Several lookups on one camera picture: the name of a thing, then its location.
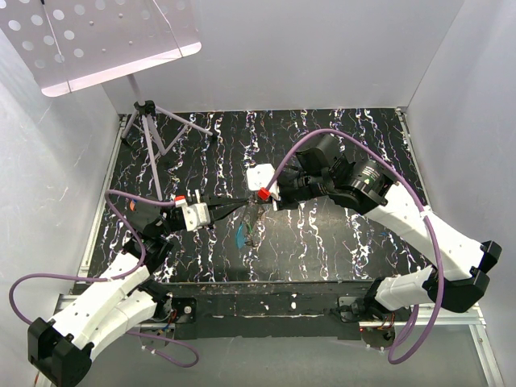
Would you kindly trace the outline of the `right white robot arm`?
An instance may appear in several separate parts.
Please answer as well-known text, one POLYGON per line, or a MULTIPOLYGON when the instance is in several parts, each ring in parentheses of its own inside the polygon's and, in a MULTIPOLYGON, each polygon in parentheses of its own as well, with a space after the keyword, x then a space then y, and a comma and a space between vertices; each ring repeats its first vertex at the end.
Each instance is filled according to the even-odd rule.
POLYGON ((485 295, 488 273, 501 255, 498 243, 481 243, 455 230, 418 204, 387 164, 373 158, 350 161, 331 134, 317 131, 297 146, 287 156, 297 157, 299 165, 281 162, 269 185, 278 209, 328 197, 387 227, 431 262, 416 273, 376 279, 364 298, 349 306, 351 313, 380 321, 393 311, 430 302, 463 313, 485 295))

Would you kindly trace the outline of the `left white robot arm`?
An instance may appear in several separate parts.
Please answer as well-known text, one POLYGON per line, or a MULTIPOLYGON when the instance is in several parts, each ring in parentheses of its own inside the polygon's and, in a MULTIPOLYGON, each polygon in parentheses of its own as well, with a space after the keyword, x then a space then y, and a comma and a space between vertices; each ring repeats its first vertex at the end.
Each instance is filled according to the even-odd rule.
POLYGON ((131 231, 100 277, 51 318, 36 318, 27 329, 29 362, 55 386, 76 386, 95 358, 120 336, 151 319, 165 321, 173 297, 151 279, 171 245, 165 235, 196 231, 248 204, 246 198, 179 196, 170 202, 127 195, 122 221, 131 231))

